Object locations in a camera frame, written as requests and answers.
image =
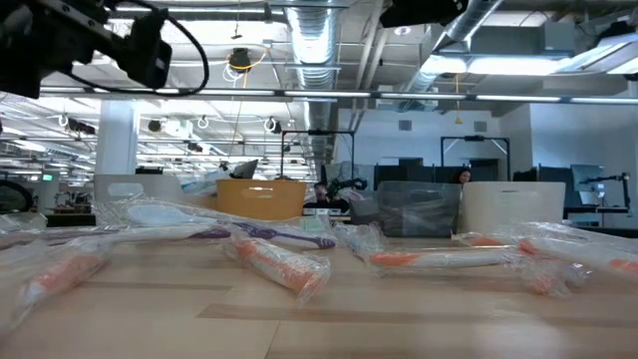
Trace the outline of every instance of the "desk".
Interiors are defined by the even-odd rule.
[[[599,275],[561,300],[521,291],[500,267],[379,279],[345,249],[313,253],[333,276],[297,309],[218,245],[121,245],[37,309],[0,358],[638,357],[635,284]]]

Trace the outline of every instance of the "silver ventilation duct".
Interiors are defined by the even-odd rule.
[[[304,65],[333,65],[337,38],[338,11],[327,8],[286,8],[291,28],[295,62]],[[335,71],[326,69],[297,70],[299,87],[303,90],[333,90]],[[307,130],[330,130],[333,103],[304,103],[304,121]],[[311,138],[312,156],[324,158],[328,154],[325,138]]]
[[[470,0],[468,10],[461,16],[456,18],[439,41],[435,44],[437,47],[441,47],[444,44],[450,43],[463,43],[465,50],[470,50],[470,43],[472,35],[480,28],[480,25],[491,15],[494,10],[502,3],[503,0]],[[401,89],[401,92],[409,93],[424,93],[427,91],[437,77],[438,73],[428,73],[424,70],[427,69],[428,61],[433,61],[430,58],[426,60],[421,69],[413,76],[412,80]],[[397,111],[423,111],[427,107],[425,101],[406,101],[399,104]]]

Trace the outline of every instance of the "gray bin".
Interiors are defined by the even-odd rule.
[[[379,220],[388,236],[450,237],[457,229],[460,184],[384,181]]]

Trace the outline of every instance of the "woman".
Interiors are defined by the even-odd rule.
[[[470,169],[462,169],[453,178],[452,183],[463,185],[470,181],[472,181],[472,171],[470,171]]]

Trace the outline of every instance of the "ceiling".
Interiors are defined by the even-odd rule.
[[[190,1],[188,4],[209,5],[235,4],[248,6],[250,1]],[[337,3],[351,5],[341,11],[339,19],[338,42],[338,72],[336,88],[354,90],[364,52],[364,39],[370,28],[372,13],[377,0],[339,1]],[[545,22],[583,21],[595,19],[610,13],[632,9],[635,1],[607,0],[607,1],[548,1],[548,0],[505,0],[504,3],[484,23],[484,26],[510,27],[538,27]],[[116,19],[111,23],[111,29],[125,35],[130,31],[131,21]],[[297,86],[295,71],[286,69],[286,64],[293,64],[294,57],[290,44],[288,27],[281,23],[266,24],[263,22],[215,22],[207,20],[183,21],[182,24],[197,38],[208,57],[210,67],[210,88],[246,87],[258,89],[293,89]],[[414,26],[405,36],[391,32],[385,47],[382,49],[382,65],[372,76],[371,88],[380,85],[398,86],[408,82],[423,63],[420,53],[421,44],[425,40],[425,26]],[[378,44],[381,31],[378,32],[374,44]],[[579,41],[587,42],[584,34],[578,35]],[[197,52],[171,24],[166,24],[162,30],[162,37],[173,48],[172,66],[170,68],[168,84],[171,87],[196,87],[201,81],[202,68],[198,63]],[[224,75],[226,57],[233,48],[247,48],[249,56],[254,62],[262,60],[252,68],[244,78],[233,81]],[[138,87],[139,85],[128,79],[110,59],[97,54],[96,61],[88,66],[76,66],[74,73],[84,79],[101,85],[114,87]],[[440,92],[462,93],[508,93],[530,94],[542,91],[579,93],[589,95],[609,95],[618,92],[618,86],[625,84],[620,76],[604,76],[601,82],[583,81],[583,77],[561,77],[552,79],[533,76],[495,76],[461,74],[456,77],[439,77],[435,87]],[[49,87],[79,87],[75,81],[64,75],[54,74],[44,80],[43,86]],[[5,172],[19,173],[41,169],[55,164],[57,168],[68,166],[74,171],[68,175],[69,180],[89,180],[92,158],[95,155],[96,143],[93,137],[79,135],[65,129],[67,118],[75,119],[93,126],[99,131],[101,99],[106,94],[76,97],[74,99],[42,98],[27,100],[7,95],[0,95],[0,112],[5,128],[5,134],[15,136],[68,139],[85,138],[86,142],[55,142],[40,141],[38,146],[21,146],[16,143],[2,143],[3,162],[0,163]],[[280,136],[270,134],[264,129],[264,122],[270,118],[279,121],[284,129],[306,130],[304,125],[303,104],[298,102],[241,102],[233,99],[226,101],[189,101],[189,100],[138,100],[141,113],[139,164],[148,166],[164,166],[165,173],[175,173],[182,177],[195,177],[215,169],[220,159],[181,159],[178,163],[171,157],[188,155],[191,152],[185,144],[152,144],[153,139],[176,139],[166,132],[152,133],[149,131],[151,120],[185,123],[191,122],[191,138],[194,140],[217,141],[218,144],[204,147],[204,154],[227,156],[231,162],[241,162],[251,158],[269,158],[268,162],[260,164],[260,172],[266,178],[279,175],[278,164],[280,158]],[[437,111],[442,113],[454,109],[455,103],[439,103]],[[498,103],[463,103],[462,110],[490,110],[495,114],[502,111]],[[293,174],[298,180],[316,180],[312,169],[312,162],[304,161],[308,148],[304,138],[290,138],[291,151],[286,157],[298,159],[286,164],[285,175]],[[24,159],[35,157],[37,161],[16,160],[9,157]]]

